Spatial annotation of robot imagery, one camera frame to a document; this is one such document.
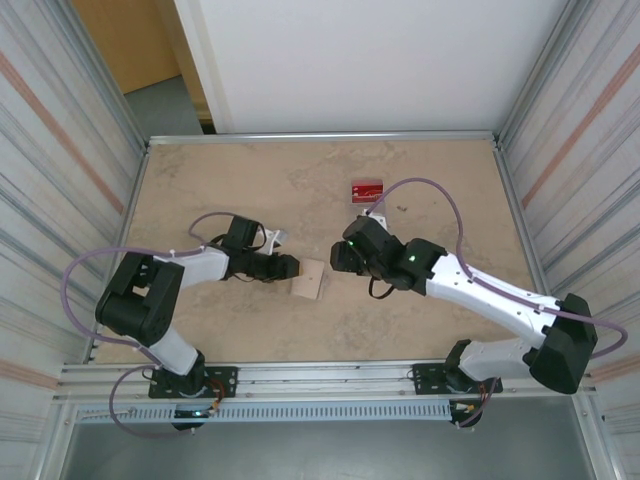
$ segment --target marble-pattern surface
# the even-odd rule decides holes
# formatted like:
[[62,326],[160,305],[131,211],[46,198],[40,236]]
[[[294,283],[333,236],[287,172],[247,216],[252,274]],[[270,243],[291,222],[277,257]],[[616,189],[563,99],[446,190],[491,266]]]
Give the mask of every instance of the marble-pattern surface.
[[[349,204],[351,179],[378,177],[389,186],[411,176],[440,182],[453,195],[464,219],[470,264],[531,288],[485,141],[155,146],[128,244],[193,248],[189,223],[224,210],[285,229],[289,240],[283,253],[326,262],[322,295],[315,301],[290,296],[290,281],[231,279],[184,290],[173,325],[208,361],[441,358],[459,339],[511,337],[462,307],[413,292],[374,300],[367,294],[368,279],[331,270],[331,245],[357,211]],[[453,250],[455,220],[437,190],[405,186],[388,197],[385,210],[401,240],[422,237]],[[228,218],[216,217],[197,230],[212,238],[228,224]],[[141,360],[116,345],[102,345],[97,354],[100,363]]]

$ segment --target purple cable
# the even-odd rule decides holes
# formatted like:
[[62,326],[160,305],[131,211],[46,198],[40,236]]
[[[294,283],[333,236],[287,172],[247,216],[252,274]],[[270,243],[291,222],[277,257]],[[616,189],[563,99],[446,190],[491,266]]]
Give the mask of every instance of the purple cable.
[[189,236],[191,238],[195,238],[196,240],[198,240],[202,245],[206,245],[207,243],[209,243],[208,240],[205,240],[204,238],[202,238],[200,235],[198,235],[197,233],[193,232],[193,229],[195,228],[195,226],[197,224],[199,224],[202,220],[204,220],[205,218],[209,218],[209,217],[217,217],[218,215],[224,215],[227,217],[235,217],[236,214],[235,213],[231,213],[231,212],[211,212],[211,213],[205,213],[204,215],[200,215],[198,218],[196,218],[191,225],[189,225],[189,228],[187,230],[187,233],[189,234]]
[[182,436],[186,433],[191,433],[191,429],[189,430],[180,430],[180,431],[176,431],[176,432],[167,432],[167,433],[144,433],[144,432],[138,432],[136,430],[133,430],[129,427],[127,427],[124,423],[122,423],[120,421],[120,419],[118,418],[118,415],[116,414],[116,411],[113,407],[113,402],[115,400],[116,397],[116,390],[118,390],[118,387],[120,386],[120,384],[124,381],[125,378],[127,378],[129,375],[131,375],[134,372],[138,372],[138,371],[142,371],[142,370],[146,370],[147,368],[153,369],[153,365],[140,365],[137,367],[133,367],[130,370],[127,370],[118,380],[116,380],[116,383],[113,384],[113,388],[111,389],[111,393],[109,394],[109,416],[111,417],[111,420],[113,420],[113,423],[115,423],[118,427],[120,427],[122,430],[124,430],[125,432],[127,432],[130,435],[133,435],[135,437],[140,437],[140,438],[147,438],[147,439],[159,439],[159,438],[173,438],[173,437],[179,437]]
[[500,295],[501,297],[504,297],[508,300],[512,300],[526,307],[533,308],[534,310],[538,310],[544,313],[550,313],[558,317],[568,318],[569,320],[577,320],[579,322],[590,323],[592,325],[597,325],[599,327],[610,328],[611,330],[615,330],[620,334],[620,338],[618,339],[617,342],[594,353],[593,355],[591,355],[591,358],[598,358],[608,353],[611,353],[614,350],[617,350],[618,348],[622,347],[622,345],[624,345],[626,341],[629,339],[629,333],[623,327],[621,327],[620,325],[616,325],[613,322],[609,322],[607,320],[597,320],[595,318],[585,317],[584,315],[577,315],[575,313],[561,312],[559,310],[554,310],[549,307],[538,305],[535,302],[524,300],[518,297],[517,295],[514,295],[509,292],[505,292],[504,290],[482,280],[481,278],[474,277],[471,270],[469,269],[469,266],[467,265],[467,262],[464,259],[464,255],[462,254],[462,240],[464,238],[464,229],[462,226],[462,216],[460,215],[460,210],[458,210],[458,206],[456,205],[456,202],[453,200],[453,197],[449,194],[449,192],[447,192],[442,185],[434,182],[433,180],[429,180],[427,178],[413,177],[413,178],[406,178],[397,183],[394,183],[393,185],[391,185],[391,187],[389,187],[387,190],[384,191],[384,193],[380,196],[380,198],[378,198],[378,200],[376,200],[373,203],[373,205],[371,205],[371,207],[369,207],[369,209],[367,210],[367,215],[373,212],[373,210],[378,205],[380,205],[380,203],[385,199],[385,197],[389,195],[391,192],[393,192],[396,188],[411,182],[426,183],[427,185],[431,185],[432,187],[435,187],[438,190],[440,190],[440,192],[449,201],[449,205],[451,205],[451,208],[453,209],[453,213],[456,216],[456,221],[458,223],[458,239],[456,241],[456,256],[458,257],[458,263],[460,263],[460,268],[469,279],[476,282],[478,285],[481,285],[482,287],[486,288],[487,290]]
[[90,252],[83,253],[78,258],[74,259],[64,270],[62,274],[62,281],[60,282],[60,301],[62,302],[62,309],[64,313],[67,315],[71,323],[74,327],[76,327],[81,333],[84,333],[86,336],[93,338],[94,340],[100,340],[107,343],[116,343],[119,345],[128,345],[135,349],[140,350],[149,360],[151,360],[156,365],[160,365],[160,361],[146,348],[142,345],[138,344],[133,340],[123,340],[120,338],[111,338],[106,337],[104,335],[100,335],[99,333],[94,332],[93,330],[85,327],[80,320],[75,316],[73,311],[71,310],[71,305],[69,302],[69,294],[67,292],[69,286],[69,279],[71,278],[71,272],[76,268],[80,263],[84,262],[86,259],[96,256],[96,255],[106,255],[109,253],[121,253],[121,252],[131,252],[131,253],[142,253],[144,255],[154,255],[158,257],[188,257],[191,255],[196,255],[202,252],[202,249],[198,248],[196,250],[187,250],[184,252],[159,252],[156,250],[149,250],[147,248],[132,248],[132,247],[105,247],[99,248],[97,250],[91,250]]
[[491,382],[491,387],[489,388],[489,393],[487,393],[487,398],[484,399],[484,402],[482,402],[482,404],[478,407],[478,409],[474,412],[473,415],[471,415],[469,418],[467,418],[466,420],[462,421],[462,422],[456,422],[456,425],[459,428],[462,428],[466,425],[469,425],[471,422],[473,422],[476,418],[478,418],[478,416],[482,413],[482,411],[484,410],[484,407],[487,406],[487,404],[489,403],[489,400],[491,400],[491,395],[493,395],[494,390],[496,389],[496,385],[498,384],[498,379],[494,378],[493,382]]

